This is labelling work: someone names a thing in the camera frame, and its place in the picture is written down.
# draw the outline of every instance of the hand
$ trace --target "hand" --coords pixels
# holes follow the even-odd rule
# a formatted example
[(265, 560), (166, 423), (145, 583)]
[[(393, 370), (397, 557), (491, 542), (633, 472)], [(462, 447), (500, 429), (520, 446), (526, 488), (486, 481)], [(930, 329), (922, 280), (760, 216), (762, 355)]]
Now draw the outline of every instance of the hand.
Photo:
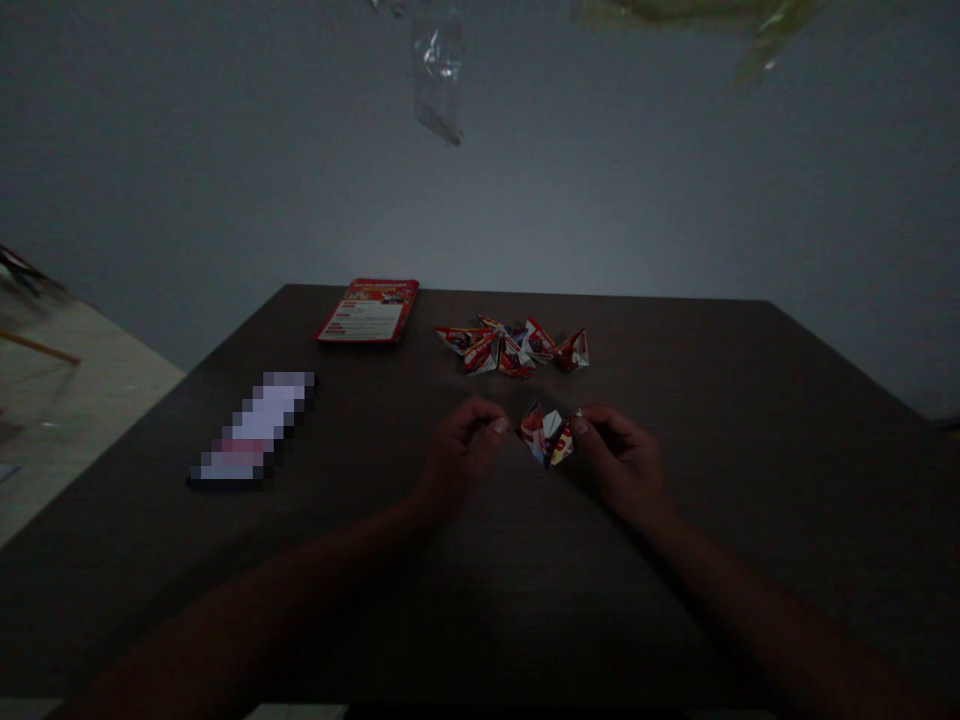
[(574, 445), (596, 470), (611, 509), (641, 532), (673, 517), (656, 438), (609, 405), (582, 411), (570, 425)]
[(490, 471), (509, 429), (502, 407), (481, 398), (467, 400), (433, 431), (412, 499), (441, 516), (459, 509)]

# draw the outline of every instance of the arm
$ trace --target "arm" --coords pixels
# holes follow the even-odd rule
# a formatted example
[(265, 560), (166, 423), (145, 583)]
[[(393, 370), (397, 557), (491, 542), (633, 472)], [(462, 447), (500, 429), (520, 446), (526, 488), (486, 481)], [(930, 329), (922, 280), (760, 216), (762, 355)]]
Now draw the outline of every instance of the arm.
[(604, 405), (584, 408), (572, 429), (607, 503), (647, 538), (794, 716), (953, 717), (879, 653), (680, 518), (650, 435)]
[(52, 718), (245, 717), (287, 650), (466, 500), (509, 429), (470, 400), (434, 432), (409, 498), (279, 555), (167, 620)]

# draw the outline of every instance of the chair leg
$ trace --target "chair leg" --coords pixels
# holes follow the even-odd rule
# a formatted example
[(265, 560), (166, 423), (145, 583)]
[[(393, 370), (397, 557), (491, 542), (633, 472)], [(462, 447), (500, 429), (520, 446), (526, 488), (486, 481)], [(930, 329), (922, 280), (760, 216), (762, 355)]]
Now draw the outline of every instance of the chair leg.
[(17, 345), (23, 345), (31, 350), (42, 352), (44, 355), (50, 355), (51, 357), (55, 357), (60, 360), (66, 360), (71, 365), (79, 365), (81, 362), (80, 358), (74, 355), (68, 355), (67, 353), (60, 352), (59, 350), (54, 350), (52, 347), (35, 343), (33, 340), (27, 340), (25, 337), (8, 333), (6, 330), (0, 330), (0, 338), (9, 340), (10, 342), (15, 342)]

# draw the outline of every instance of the forearm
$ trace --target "forearm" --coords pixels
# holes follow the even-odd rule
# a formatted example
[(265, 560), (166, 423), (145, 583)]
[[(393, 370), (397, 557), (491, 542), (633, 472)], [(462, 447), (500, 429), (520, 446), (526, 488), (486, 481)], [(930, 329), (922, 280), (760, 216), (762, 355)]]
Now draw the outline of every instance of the forearm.
[(876, 651), (674, 514), (644, 533), (799, 717), (952, 717)]
[(156, 628), (54, 717), (243, 717), (285, 651), (440, 518), (406, 501), (233, 579)]

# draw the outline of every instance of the person's left hand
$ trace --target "person's left hand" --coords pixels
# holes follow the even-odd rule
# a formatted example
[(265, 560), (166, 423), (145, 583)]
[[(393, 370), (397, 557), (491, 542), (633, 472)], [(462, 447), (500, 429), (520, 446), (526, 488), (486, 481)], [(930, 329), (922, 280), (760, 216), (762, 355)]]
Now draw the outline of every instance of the person's left hand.
[(442, 515), (458, 510), (489, 473), (510, 424), (496, 403), (471, 398), (460, 405), (433, 431), (411, 499)]

